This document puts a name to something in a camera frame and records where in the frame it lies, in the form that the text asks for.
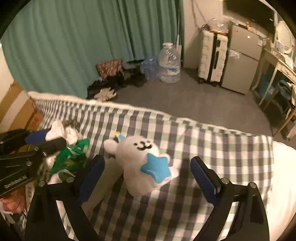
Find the person's hand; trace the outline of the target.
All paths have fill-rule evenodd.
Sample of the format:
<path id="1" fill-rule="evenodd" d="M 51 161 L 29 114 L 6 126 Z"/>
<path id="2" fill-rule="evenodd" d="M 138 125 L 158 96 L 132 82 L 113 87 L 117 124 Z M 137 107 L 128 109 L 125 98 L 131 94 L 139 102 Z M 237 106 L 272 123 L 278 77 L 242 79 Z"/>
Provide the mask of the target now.
<path id="1" fill-rule="evenodd" d="M 8 213 L 21 213 L 26 210 L 26 190 L 21 187 L 1 198 L 1 210 Z"/>

